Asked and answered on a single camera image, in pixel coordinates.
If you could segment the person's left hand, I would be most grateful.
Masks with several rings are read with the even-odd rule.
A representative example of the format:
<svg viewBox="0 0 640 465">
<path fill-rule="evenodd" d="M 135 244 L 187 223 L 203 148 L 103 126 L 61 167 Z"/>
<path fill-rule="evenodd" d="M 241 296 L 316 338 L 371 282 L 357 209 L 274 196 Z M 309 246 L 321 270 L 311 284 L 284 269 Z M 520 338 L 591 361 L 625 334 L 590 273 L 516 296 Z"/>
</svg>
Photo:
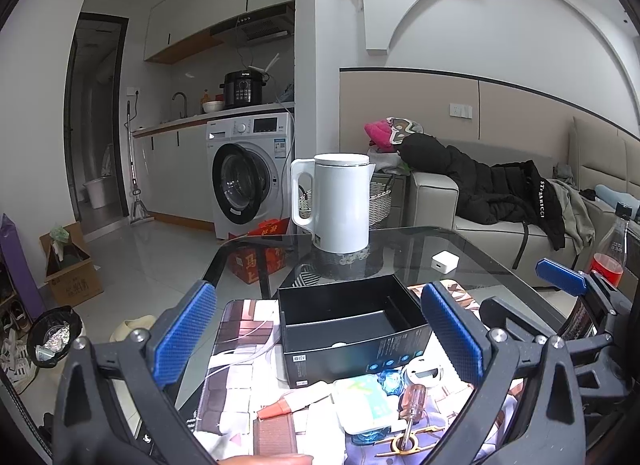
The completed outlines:
<svg viewBox="0 0 640 465">
<path fill-rule="evenodd" d="M 306 454 L 279 454 L 270 456 L 241 455 L 222 459 L 218 465 L 311 465 L 314 458 Z"/>
</svg>

